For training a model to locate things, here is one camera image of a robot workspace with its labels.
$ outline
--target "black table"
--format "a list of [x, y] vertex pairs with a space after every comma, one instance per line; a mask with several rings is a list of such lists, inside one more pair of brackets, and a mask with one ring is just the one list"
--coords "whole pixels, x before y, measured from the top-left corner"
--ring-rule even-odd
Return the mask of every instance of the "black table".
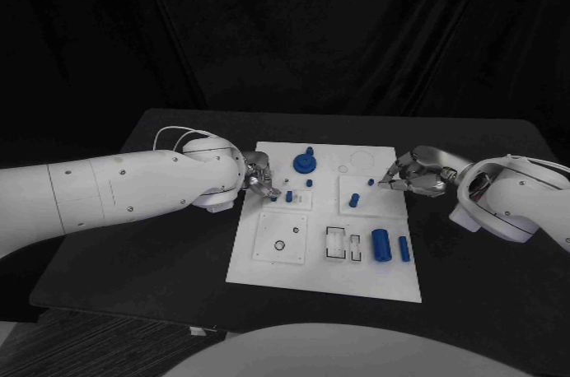
[[[208, 130], [242, 150], [257, 141], [447, 149], [473, 161], [512, 153], [555, 160], [522, 120], [349, 117], [151, 109], [121, 152], [151, 149], [157, 130]], [[169, 149], [182, 130], [167, 130]], [[211, 214], [196, 207], [68, 235], [33, 305], [247, 332], [284, 323], [351, 323], [417, 334], [540, 373], [570, 374], [570, 254], [540, 231], [527, 244], [447, 218], [450, 192], [405, 195], [423, 303], [225, 283], [244, 194]]]

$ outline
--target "white platform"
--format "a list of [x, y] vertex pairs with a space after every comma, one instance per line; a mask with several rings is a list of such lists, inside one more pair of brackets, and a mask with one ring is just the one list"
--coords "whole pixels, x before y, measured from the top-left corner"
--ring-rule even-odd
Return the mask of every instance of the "white platform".
[[[303, 175], [294, 171], [291, 163], [307, 147], [314, 150], [317, 168]], [[368, 179], [378, 181], [395, 160], [394, 149], [258, 142], [257, 151], [270, 157], [273, 186], [283, 194], [277, 202], [264, 200], [254, 192], [245, 194], [225, 280], [421, 302], [404, 194], [368, 186]], [[313, 182], [310, 188], [306, 187], [307, 179]], [[293, 191], [291, 203], [284, 201], [287, 190]], [[348, 206], [352, 193], [359, 194], [356, 208]], [[345, 229], [342, 245], [336, 237], [333, 239], [335, 249], [345, 248], [345, 259], [326, 257], [327, 226]], [[388, 231], [389, 262], [374, 260], [375, 229]], [[352, 235], [359, 236], [358, 247]], [[401, 261], [400, 236], [407, 237], [410, 262]], [[351, 258], [351, 251], [358, 250], [361, 261]]]

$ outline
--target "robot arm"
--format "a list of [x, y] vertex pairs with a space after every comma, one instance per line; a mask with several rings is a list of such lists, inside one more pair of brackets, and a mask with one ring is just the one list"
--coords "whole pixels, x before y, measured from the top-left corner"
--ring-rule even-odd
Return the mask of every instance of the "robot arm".
[[278, 196], [267, 155], [242, 155], [219, 137], [192, 140], [182, 154], [143, 151], [0, 170], [0, 257], [40, 240], [189, 204], [224, 211], [247, 188]]
[[417, 147], [395, 160], [379, 187], [437, 197], [454, 184], [459, 203], [450, 219], [469, 231], [483, 227], [524, 243], [541, 227], [570, 252], [570, 182], [542, 165], [570, 171], [522, 156], [473, 164], [437, 148]]

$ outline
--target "blue object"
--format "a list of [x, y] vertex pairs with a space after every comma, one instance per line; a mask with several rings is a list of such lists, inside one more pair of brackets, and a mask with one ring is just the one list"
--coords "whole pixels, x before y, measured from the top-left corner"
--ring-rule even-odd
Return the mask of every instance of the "blue object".
[[353, 194], [352, 194], [351, 202], [348, 203], [348, 205], [349, 205], [352, 208], [356, 208], [356, 206], [359, 205], [359, 194], [358, 194], [358, 193], [353, 193]]
[[374, 260], [388, 262], [392, 260], [392, 251], [389, 250], [388, 232], [385, 229], [377, 229], [372, 232]]
[[304, 154], [297, 155], [293, 160], [293, 169], [300, 174], [309, 174], [317, 168], [317, 160], [314, 159], [313, 153], [312, 147], [307, 147]]
[[400, 253], [402, 262], [410, 262], [410, 251], [407, 249], [407, 239], [404, 236], [398, 237]]

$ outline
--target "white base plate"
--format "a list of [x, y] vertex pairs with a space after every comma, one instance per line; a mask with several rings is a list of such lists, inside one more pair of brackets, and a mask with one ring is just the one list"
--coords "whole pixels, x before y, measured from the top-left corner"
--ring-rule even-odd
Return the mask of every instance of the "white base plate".
[[[310, 174], [303, 175], [294, 171], [291, 163], [294, 156], [304, 153], [307, 147], [314, 150], [317, 168]], [[304, 206], [296, 209], [294, 203], [291, 203], [290, 206], [283, 208], [281, 204], [268, 202], [254, 192], [248, 191], [245, 193], [225, 280], [241, 284], [420, 303], [421, 296], [413, 259], [413, 242], [407, 228], [404, 194], [398, 191], [378, 189], [377, 186], [368, 186], [365, 179], [365, 177], [369, 177], [378, 180], [384, 175], [395, 161], [394, 149], [391, 147], [258, 142], [257, 151], [265, 152], [270, 157], [273, 186], [283, 192], [280, 198], [286, 198], [287, 190], [293, 190], [293, 194], [296, 194], [294, 191], [300, 190], [312, 191], [312, 207], [309, 210], [304, 209]], [[339, 176], [342, 175], [359, 176], [365, 182], [356, 184], [358, 179], [343, 179], [343, 191], [340, 193]], [[310, 188], [306, 187], [307, 179], [312, 179], [313, 182]], [[352, 186], [362, 193], [359, 206], [364, 216], [353, 213], [359, 207], [351, 208], [351, 215], [340, 215], [339, 199], [345, 197], [342, 194], [356, 193], [352, 191]], [[382, 199], [379, 210], [374, 209], [366, 202], [377, 199]], [[261, 212], [297, 214], [306, 217], [303, 264], [296, 264], [291, 260], [283, 260], [284, 263], [281, 263], [277, 261], [277, 256], [270, 256], [270, 260], [254, 258], [257, 256], [254, 255], [254, 249], [257, 247]], [[326, 258], [327, 226], [345, 228], [346, 256], [351, 253], [351, 235], [359, 235], [361, 262], [353, 262], [349, 257], [342, 261]], [[388, 231], [392, 249], [392, 260], [389, 262], [374, 260], [372, 230], [375, 229], [387, 229]], [[401, 261], [400, 236], [407, 237], [410, 262]], [[275, 254], [277, 252], [278, 254], [278, 251], [270, 248], [265, 250], [268, 253]]]

